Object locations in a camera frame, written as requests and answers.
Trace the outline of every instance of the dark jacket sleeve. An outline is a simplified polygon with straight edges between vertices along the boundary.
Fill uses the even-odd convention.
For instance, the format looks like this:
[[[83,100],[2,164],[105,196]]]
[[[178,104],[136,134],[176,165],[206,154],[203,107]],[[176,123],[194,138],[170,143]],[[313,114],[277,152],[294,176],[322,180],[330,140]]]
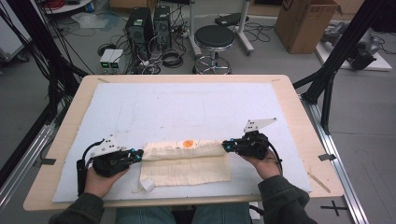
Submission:
[[[83,193],[62,213],[49,219],[49,224],[97,224],[103,213],[103,200],[93,194]]]
[[[259,184],[262,194],[265,224],[311,224],[311,219],[304,208],[309,195],[281,176],[273,176]]]

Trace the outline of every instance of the gray floor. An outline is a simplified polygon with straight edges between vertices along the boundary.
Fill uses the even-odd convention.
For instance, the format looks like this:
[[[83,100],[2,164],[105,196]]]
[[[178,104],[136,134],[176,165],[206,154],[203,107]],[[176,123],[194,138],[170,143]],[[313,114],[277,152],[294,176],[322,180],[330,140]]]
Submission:
[[[197,27],[213,23],[215,16],[197,19]],[[72,33],[66,39],[83,61],[95,74],[101,74],[100,56],[96,51],[108,43],[113,35],[121,35],[125,21],[112,17],[112,28],[105,30],[81,30],[71,20],[60,18],[60,25],[70,28]],[[251,18],[259,24],[273,25],[275,19]],[[292,82],[300,80],[320,67],[318,57],[313,54],[288,54],[274,30],[266,31],[269,42],[254,41],[255,49],[247,56],[239,41],[228,51],[222,52],[233,67],[234,74],[284,74]],[[386,40],[385,48],[396,51],[396,36],[379,35]],[[184,64],[177,69],[164,68],[161,74],[190,74],[194,57],[190,43],[186,40],[187,53]],[[379,54],[396,67],[395,55]],[[87,70],[72,53],[74,63]],[[14,148],[27,133],[33,122],[44,109],[48,99],[48,82],[42,77],[35,63],[13,61],[0,67],[0,165],[3,166]],[[306,91],[307,87],[297,90]],[[364,212],[371,223],[396,223],[396,70],[390,72],[352,71],[340,69],[333,87],[330,131],[341,155],[349,178],[356,190]],[[35,178],[38,168],[33,167],[23,180],[16,194],[0,214],[1,223],[45,223],[53,212],[25,212],[24,198]],[[312,200],[307,206],[311,217],[319,223],[350,223],[348,211],[321,209],[331,206],[345,206],[343,198]],[[114,220],[114,210],[105,211],[102,223]]]

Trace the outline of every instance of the black stool seat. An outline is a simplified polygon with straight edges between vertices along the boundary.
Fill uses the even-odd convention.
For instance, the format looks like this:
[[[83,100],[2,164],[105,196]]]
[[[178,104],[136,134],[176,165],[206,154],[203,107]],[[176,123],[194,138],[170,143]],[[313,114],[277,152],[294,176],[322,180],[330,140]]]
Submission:
[[[233,31],[219,25],[207,25],[199,28],[194,36],[198,46],[214,49],[227,48],[235,39]]]

